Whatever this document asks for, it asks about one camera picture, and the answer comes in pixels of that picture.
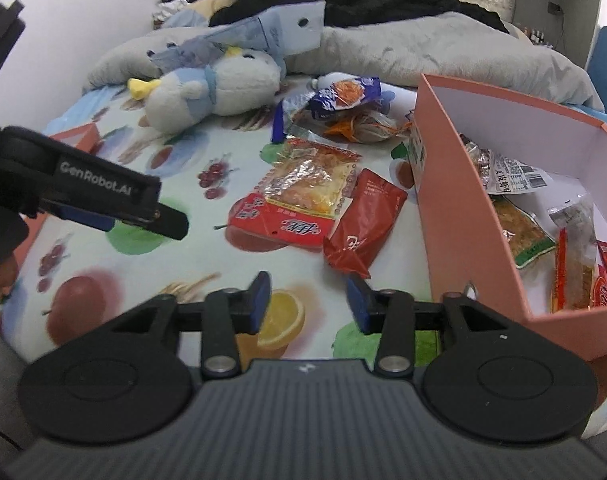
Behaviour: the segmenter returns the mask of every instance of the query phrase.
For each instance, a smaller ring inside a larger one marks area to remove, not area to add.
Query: bed
[[[514,0],[464,1],[497,12],[506,23],[511,19]],[[527,39],[524,41],[523,36],[519,36],[515,27],[508,26],[510,34],[500,36],[494,30],[485,30],[488,27],[480,23],[471,23],[474,20],[451,14],[456,13],[414,20],[421,22],[418,26],[423,27],[424,37],[433,38],[433,43],[427,48],[433,59],[437,56],[437,45],[444,44],[448,34],[446,29],[450,30],[452,38],[464,32],[469,40],[466,45],[452,40],[450,50],[441,47],[443,59],[435,68],[438,73],[492,82],[557,102],[600,108],[599,98],[585,72],[571,65],[563,56],[554,56],[532,46]],[[419,74],[426,72],[426,65],[421,59],[409,62],[408,56],[403,59],[378,57],[373,54],[373,46],[367,44],[366,37],[379,38],[379,43],[389,44],[381,38],[390,34],[391,38],[397,38],[410,50],[407,46],[408,36],[404,36],[410,30],[408,23],[397,22],[394,27],[386,25],[369,25],[356,30],[324,30],[319,52],[299,54],[287,60],[292,72],[305,74],[290,78],[287,91],[296,92],[305,88],[316,73],[335,70],[374,72],[391,84],[415,86]],[[368,27],[379,27],[381,33]],[[168,38],[181,41],[200,30],[203,28],[171,28],[165,32],[162,29],[150,36],[136,38],[133,40],[136,55],[139,56],[136,60],[146,62],[145,46],[152,41],[150,38],[155,44],[165,45]],[[349,56],[345,48],[346,45],[355,44],[355,38],[359,40],[358,46]],[[144,60],[141,60],[142,49]],[[338,50],[341,55],[330,55]],[[478,57],[473,59],[473,56],[479,56],[478,51],[482,51],[482,56],[491,62],[481,67],[475,64]],[[129,56],[131,51],[122,49],[119,55],[124,53]],[[261,154],[268,143],[273,107],[234,118],[210,118],[174,139],[170,144],[174,147],[168,150],[167,139],[160,140],[159,135],[151,133],[141,104],[133,101],[122,86],[104,86],[119,82],[110,78],[112,74],[108,69],[114,61],[110,54],[107,54],[107,60],[100,60],[88,77],[88,88],[101,89],[86,94],[67,114],[53,121],[47,133],[66,130],[88,121],[95,123],[104,139],[101,156],[133,170],[160,176],[164,181],[162,200],[188,213],[190,233],[183,242],[167,242],[132,232],[126,226],[120,227],[117,233],[106,235],[57,219],[48,219],[28,254],[17,285],[3,306],[0,331],[4,339],[30,362],[70,337],[92,329],[99,322],[136,306],[160,291],[183,295],[186,301],[199,300],[211,290],[246,286],[253,275],[263,269],[272,273],[274,288],[282,293],[284,302],[295,304],[296,311],[303,313],[304,321],[295,336],[292,337],[291,333],[284,337],[279,342],[280,346],[274,344],[266,349],[259,348],[253,339],[240,342],[242,357],[246,362],[252,357],[330,358],[335,355],[369,358],[373,343],[359,338],[346,309],[340,276],[327,272],[319,254],[291,247],[248,245],[248,240],[239,240],[226,229],[231,208],[248,191],[248,186],[258,182],[268,170],[269,166],[262,160]],[[547,78],[556,78],[555,84],[549,84],[549,79],[532,77],[532,73],[521,79],[515,76],[523,71],[507,70],[506,66],[512,63],[510,60],[518,58],[530,63],[528,66],[534,67],[533,70],[542,70],[540,73],[545,73]],[[337,59],[342,60],[343,64],[337,65]],[[376,66],[370,63],[373,59],[379,60]],[[142,76],[141,63],[130,64],[128,69],[135,70],[128,76]],[[144,73],[144,77],[153,76],[154,73]],[[123,79],[124,74],[120,73],[120,77]],[[394,145],[383,144],[377,149],[363,150],[363,166],[399,183],[398,162],[391,155],[393,148]],[[183,155],[176,155],[182,150]],[[165,161],[154,167],[160,153],[170,151],[175,155],[164,155]],[[209,197],[199,187],[197,175],[207,171],[210,165],[222,162],[234,171],[226,180],[224,192],[220,196]],[[40,266],[43,258],[52,254],[55,247],[60,247],[57,251],[62,251],[62,258],[56,266],[42,272]],[[408,290],[420,300],[429,299],[421,223],[411,189],[397,227],[372,271],[371,284],[375,288],[400,288]],[[88,312],[83,315],[70,302],[59,301],[64,292],[57,299],[62,286],[80,276],[86,278],[85,286],[92,289],[88,294],[98,294],[104,298],[95,312],[90,312],[89,306]],[[63,333],[53,332],[53,325],[62,325],[61,322],[52,321],[57,316],[65,321]],[[184,338],[181,357],[188,364],[198,362],[198,335]],[[600,367],[598,370],[605,397],[607,359],[595,366]],[[607,399],[593,416],[586,436],[606,428]]]

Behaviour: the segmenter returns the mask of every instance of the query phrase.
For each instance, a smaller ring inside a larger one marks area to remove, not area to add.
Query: plush toy head
[[[204,68],[178,68],[150,82],[130,79],[133,98],[146,100],[150,125],[174,135],[210,114],[235,115],[274,102],[281,69],[265,52],[231,47]]]

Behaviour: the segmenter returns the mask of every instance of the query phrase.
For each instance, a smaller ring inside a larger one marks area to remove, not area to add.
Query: pink cardboard box
[[[553,186],[514,201],[547,231],[554,229],[549,207],[589,191],[597,238],[607,241],[607,126],[538,98],[431,75],[419,86],[415,124],[413,170],[433,298],[473,283],[479,301],[585,360],[607,354],[607,306],[549,314],[554,263],[532,282],[516,269],[458,135],[551,174]],[[554,262],[554,253],[546,256]]]
[[[89,123],[55,134],[50,138],[88,153],[100,139],[100,133],[94,123]],[[14,256],[20,269],[47,217],[48,215],[39,214],[36,218],[24,218],[24,221],[28,225],[28,237],[14,250]]]

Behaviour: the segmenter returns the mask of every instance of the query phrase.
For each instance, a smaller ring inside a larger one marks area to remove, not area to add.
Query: white plush toy
[[[210,114],[237,115],[272,104],[280,81],[281,69],[268,54],[230,47],[204,68],[178,68],[149,82],[130,79],[128,88],[133,98],[146,100],[150,125],[175,135]]]

